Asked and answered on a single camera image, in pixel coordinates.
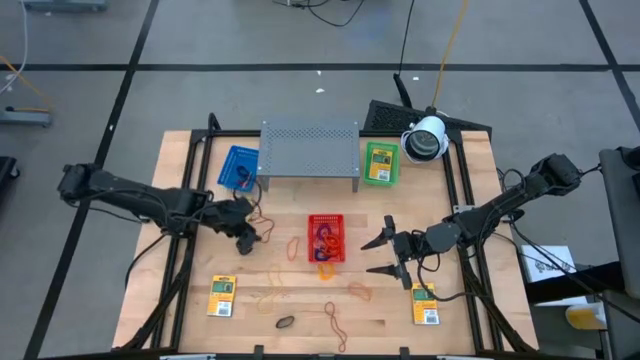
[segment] security camera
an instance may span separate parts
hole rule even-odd
[[[437,159],[449,148],[449,137],[445,130],[442,119],[430,115],[417,124],[409,124],[409,130],[400,137],[400,145],[413,163]]]

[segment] red basket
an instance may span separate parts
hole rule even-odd
[[[326,264],[341,263],[345,260],[344,251],[344,216],[342,215],[309,215],[308,230],[308,253],[309,262]],[[334,235],[338,242],[338,253],[334,256],[327,256],[326,260],[316,258],[316,250],[319,250],[320,244],[326,239],[326,235]]]

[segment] blue basket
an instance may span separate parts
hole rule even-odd
[[[247,169],[250,174],[249,180],[245,183],[242,182],[244,178],[238,171],[240,166]],[[233,145],[229,150],[229,154],[227,154],[227,159],[224,161],[222,171],[220,171],[218,184],[229,189],[250,192],[253,189],[257,171],[258,150]]]

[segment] green box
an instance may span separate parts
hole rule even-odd
[[[369,172],[371,170],[371,160],[373,157],[373,150],[379,149],[383,151],[391,151],[393,154],[391,155],[391,173],[389,177],[389,181],[378,180],[375,178],[369,177]],[[367,143],[367,157],[364,159],[364,182],[369,185],[380,185],[380,186],[392,186],[396,182],[398,182],[398,170],[400,169],[400,156],[399,156],[399,148],[396,144],[390,143],[380,143],[380,142],[368,142]]]

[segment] yellow object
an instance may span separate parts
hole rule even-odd
[[[233,299],[236,295],[236,277],[231,275],[214,275],[209,293],[207,315],[231,317]]]
[[[578,330],[606,330],[607,319],[602,303],[573,305],[565,312],[567,321]]]
[[[271,274],[275,273],[276,275],[274,276],[274,278],[277,280],[274,281],[271,278]],[[260,299],[258,299],[258,303],[256,304],[256,307],[258,308],[258,312],[260,314],[270,314],[273,312],[273,307],[274,307],[274,300],[276,298],[276,296],[278,296],[279,294],[284,293],[284,289],[283,289],[283,283],[282,283],[282,279],[280,278],[280,266],[279,265],[273,265],[271,266],[271,268],[269,269],[269,272],[267,273],[267,278],[269,279],[269,285],[271,286],[269,288],[269,293],[267,295],[263,295],[260,297]],[[269,299],[268,302],[268,306],[265,307],[262,302],[266,299]]]
[[[318,276],[320,280],[329,280],[336,274],[336,268],[333,267],[333,264],[319,264],[318,265]]]
[[[444,70],[444,64],[447,63],[447,58],[449,57],[449,53],[451,52],[451,48],[453,47],[453,40],[455,40],[456,35],[458,34],[458,30],[460,30],[460,24],[462,24],[464,14],[467,12],[467,7],[469,7],[469,0],[463,0],[462,9],[460,9],[460,13],[458,14],[458,20],[456,20],[456,25],[453,27],[453,32],[451,33],[449,43],[447,44],[447,50],[444,52],[442,62],[440,63],[440,71],[438,71],[438,80],[436,81],[436,90],[433,93],[433,100],[431,101],[431,106],[433,107],[436,106],[436,100],[438,100],[438,92],[440,91],[440,79],[442,77],[442,71]]]
[[[374,148],[371,153],[369,177],[380,181],[391,181],[393,152]]]
[[[51,109],[53,109],[53,105],[51,104],[51,102],[49,101],[49,98],[44,95],[37,87],[33,86],[33,84],[31,84],[29,82],[29,80],[25,79],[24,76],[22,76],[22,74],[20,74],[18,72],[18,70],[16,70],[16,68],[13,67],[13,65],[11,65],[11,63],[9,62],[9,60],[7,60],[4,56],[0,56],[0,60],[2,60],[2,62],[7,65],[7,67],[13,71],[14,75],[18,77],[18,79],[20,79],[20,81],[22,81],[22,83],[24,83],[25,85],[27,85],[31,90],[33,90],[34,93],[36,93],[36,95],[38,95],[41,99],[42,102],[45,103],[45,105],[47,105],[47,109],[40,109],[40,108],[23,108],[23,109],[15,109],[15,111],[30,111],[30,112],[45,112],[45,113],[49,113],[51,112]]]
[[[435,291],[433,283],[426,285],[431,292]],[[419,283],[414,283],[411,287],[411,301],[413,302],[413,323],[415,325],[440,324],[437,301],[431,298]]]

